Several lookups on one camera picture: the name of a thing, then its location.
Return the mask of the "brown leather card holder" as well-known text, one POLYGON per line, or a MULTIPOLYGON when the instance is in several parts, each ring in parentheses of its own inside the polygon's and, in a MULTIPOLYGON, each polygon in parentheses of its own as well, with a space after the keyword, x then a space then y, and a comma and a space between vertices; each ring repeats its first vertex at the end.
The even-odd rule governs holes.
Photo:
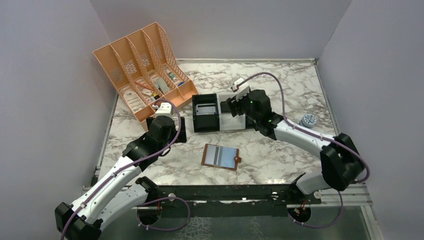
POLYGON ((242 162, 238 148, 205 144, 201 165, 225 170, 236 171, 242 162))

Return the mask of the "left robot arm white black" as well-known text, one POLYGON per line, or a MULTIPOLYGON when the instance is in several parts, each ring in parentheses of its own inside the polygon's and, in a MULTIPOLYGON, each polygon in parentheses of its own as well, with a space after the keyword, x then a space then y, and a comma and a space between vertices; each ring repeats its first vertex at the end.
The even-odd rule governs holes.
POLYGON ((161 115, 147 119, 148 131, 129 142, 115 165, 86 193, 54 210, 62 240, 97 240, 102 231, 125 211, 162 200, 159 187, 139 174, 171 150, 187 141, 185 118, 178 123, 161 115))

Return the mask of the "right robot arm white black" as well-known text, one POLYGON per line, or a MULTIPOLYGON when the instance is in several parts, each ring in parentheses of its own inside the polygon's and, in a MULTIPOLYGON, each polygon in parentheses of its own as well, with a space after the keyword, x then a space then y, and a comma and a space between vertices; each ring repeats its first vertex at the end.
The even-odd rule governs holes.
POLYGON ((296 204, 319 190, 344 191, 350 184, 356 183, 360 173, 366 169, 348 135, 331 136, 293 123, 272 110, 270 98, 264 90, 230 97, 226 103, 233 117, 245 115, 263 136, 292 144, 320 159, 319 172, 304 173, 290 184, 288 196, 296 204))

